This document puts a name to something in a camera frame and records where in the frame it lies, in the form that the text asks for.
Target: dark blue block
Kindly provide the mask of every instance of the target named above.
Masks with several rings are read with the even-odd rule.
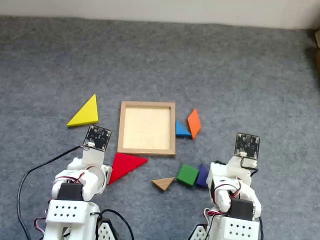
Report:
[[[202,164],[200,165],[198,178],[197,178],[195,184],[197,184],[197,185],[200,186],[200,187],[207,188],[208,185],[207,185],[207,183],[206,183],[206,180],[207,180],[208,174],[209,174],[209,170],[208,170],[208,169],[206,168],[206,166],[202,163]]]

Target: small wooden triangle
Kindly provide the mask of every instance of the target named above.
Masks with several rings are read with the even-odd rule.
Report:
[[[152,182],[161,190],[166,191],[171,183],[174,181],[175,177],[161,178],[152,180]]]

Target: colored wooden block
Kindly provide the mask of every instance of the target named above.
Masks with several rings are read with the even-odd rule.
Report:
[[[183,164],[176,179],[178,179],[180,182],[184,184],[193,186],[197,179],[198,173],[198,169],[188,164]]]
[[[109,184],[112,184],[113,182],[123,177],[127,173],[138,168],[142,164],[145,164],[147,161],[148,159],[146,158],[131,156],[117,152],[113,160],[112,173]]]
[[[206,166],[202,163],[200,165],[199,175],[198,175],[198,178],[196,179],[196,183],[195,184],[200,186],[200,187],[207,188],[208,187],[208,185],[207,185],[208,174],[209,174],[208,168],[206,168]]]
[[[191,133],[178,120],[175,121],[175,135],[179,137],[191,137]]]
[[[152,182],[162,191],[166,191],[174,180],[175,180],[174,177],[168,177],[168,178],[155,179],[155,180],[152,180]]]
[[[94,94],[68,122],[67,126],[75,127],[85,124],[94,124],[98,121],[97,97]]]
[[[198,110],[196,108],[193,109],[193,111],[189,115],[188,124],[189,124],[190,132],[192,135],[192,139],[196,139],[196,136],[200,132],[202,127]]]

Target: black cable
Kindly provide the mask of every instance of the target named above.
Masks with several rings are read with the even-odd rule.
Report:
[[[244,158],[241,158],[241,162],[240,162],[240,167],[243,169],[247,169],[247,170],[253,170],[253,172],[250,174],[250,177],[252,177],[253,175],[255,175],[257,172],[259,172],[258,168],[254,168],[254,167],[248,167],[248,166],[243,166],[244,164]]]
[[[264,225],[262,223],[261,216],[259,217],[259,222],[260,222],[260,240],[264,240]]]
[[[227,165],[225,162],[223,162],[223,161],[219,161],[219,160],[214,161],[214,163],[216,163],[216,164],[222,164],[222,165]]]
[[[102,220],[102,214],[100,212],[91,212],[91,215],[98,215],[98,218],[96,219],[96,223],[95,223],[95,240],[98,240],[98,224],[99,222]]]
[[[131,235],[131,240],[135,240],[135,237],[134,237],[134,233],[132,232],[132,229],[129,225],[129,223],[127,222],[127,220],[117,211],[115,210],[112,210],[112,209],[105,209],[101,212],[101,214],[104,214],[106,212],[110,212],[110,213],[114,213],[116,215],[118,215],[119,218],[121,218],[121,220],[125,223],[125,225],[128,227],[129,229],[129,232],[130,232],[130,235]]]
[[[212,227],[212,223],[214,222],[214,217],[217,216],[217,215],[218,215],[218,214],[213,215],[212,220],[211,220],[211,223],[210,223],[209,230],[206,232],[206,235],[205,235],[204,240],[206,240],[207,237],[209,236],[209,233],[210,233],[210,230],[211,230],[211,227]]]
[[[28,176],[31,172],[33,172],[34,170],[36,170],[36,169],[38,169],[38,168],[41,168],[41,167],[43,167],[43,166],[45,166],[45,165],[47,165],[47,164],[50,164],[50,163],[54,162],[55,160],[58,160],[59,158],[63,157],[64,155],[67,155],[68,153],[71,153],[71,152],[73,152],[74,150],[76,150],[76,149],[78,149],[78,148],[80,148],[80,147],[81,147],[81,146],[76,146],[76,147],[74,147],[74,148],[72,148],[72,149],[70,149],[70,150],[68,150],[68,151],[60,154],[59,156],[56,156],[55,158],[52,158],[51,160],[49,160],[49,161],[47,161],[47,162],[45,162],[45,163],[42,163],[42,164],[40,164],[40,165],[38,165],[38,166],[30,169],[30,170],[27,171],[26,174],[23,176],[23,178],[22,178],[22,180],[21,180],[21,182],[20,182],[20,184],[19,184],[18,193],[17,193],[17,196],[16,196],[16,212],[17,212],[18,220],[19,220],[19,222],[20,222],[20,224],[21,224],[21,227],[23,228],[23,231],[24,231],[24,233],[25,233],[25,236],[26,236],[27,240],[32,240],[32,238],[31,238],[31,235],[30,235],[30,233],[29,233],[29,231],[28,231],[28,229],[27,229],[27,226],[25,225],[24,221],[23,221],[22,218],[21,218],[21,210],[20,210],[21,190],[22,190],[22,187],[23,187],[23,185],[24,185],[24,182],[25,182],[27,176]]]
[[[69,235],[70,235],[70,232],[68,232],[68,233],[66,233],[65,235],[63,235],[63,237],[65,238],[65,237],[67,237],[67,236],[69,236]]]

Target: wooden tray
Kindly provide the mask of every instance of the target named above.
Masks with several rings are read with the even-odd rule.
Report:
[[[176,154],[176,103],[123,101],[118,152]]]

